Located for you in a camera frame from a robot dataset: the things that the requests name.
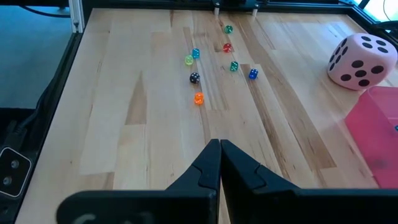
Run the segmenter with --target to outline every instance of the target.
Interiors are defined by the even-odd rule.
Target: black die
[[[197,74],[197,72],[194,72],[191,74],[191,76],[189,77],[189,80],[193,83],[193,84],[197,84],[200,81],[200,76],[199,74]]]

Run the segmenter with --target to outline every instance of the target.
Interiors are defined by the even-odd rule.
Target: die
[[[192,55],[188,55],[188,56],[185,57],[185,64],[186,64],[186,65],[191,65],[191,64],[193,64],[193,57],[192,57]]]
[[[225,32],[226,34],[231,34],[232,31],[234,31],[234,29],[232,28],[232,26],[230,26],[230,25],[225,26],[224,32]]]
[[[397,59],[397,50],[388,41],[370,34],[354,34],[337,46],[327,72],[335,83],[363,90],[383,81]]]
[[[231,72],[235,72],[235,71],[238,71],[238,67],[239,67],[239,64],[237,62],[231,62],[231,67],[229,68],[229,70]]]
[[[205,99],[205,97],[203,96],[203,93],[199,92],[199,93],[196,93],[196,94],[195,94],[195,97],[194,97],[194,99],[193,99],[193,102],[194,102],[196,105],[202,105],[204,99]]]
[[[191,74],[191,76],[189,77],[189,80],[193,83],[193,84],[197,84],[200,81],[200,76],[197,72],[194,72]]]
[[[252,70],[250,70],[249,78],[250,79],[256,79],[258,73],[259,73],[259,71],[257,69],[253,68]]]
[[[200,56],[200,51],[199,51],[199,49],[193,49],[193,50],[192,50],[192,57],[193,57],[194,59],[196,59],[196,58],[199,58],[199,56]]]
[[[232,45],[231,44],[224,44],[223,51],[225,53],[231,52],[232,51]]]

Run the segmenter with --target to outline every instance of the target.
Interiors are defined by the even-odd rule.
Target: blue die
[[[193,57],[193,58],[199,58],[199,56],[200,56],[200,51],[199,51],[199,49],[193,49],[193,50],[192,50],[192,57]]]
[[[257,71],[257,69],[253,68],[252,70],[250,70],[249,78],[250,79],[256,79],[258,73],[259,73],[259,71]]]

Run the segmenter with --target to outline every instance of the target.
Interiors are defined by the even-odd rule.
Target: wooden table
[[[377,187],[342,121],[361,92],[325,68],[356,32],[346,15],[95,9],[17,222],[55,223],[59,203],[81,190],[165,189],[211,138],[300,187]],[[194,47],[201,57],[189,67]],[[397,73],[381,85],[397,86]]]

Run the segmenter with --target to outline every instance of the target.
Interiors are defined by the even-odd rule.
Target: pink transparent container
[[[345,123],[379,186],[398,188],[398,88],[369,88]]]

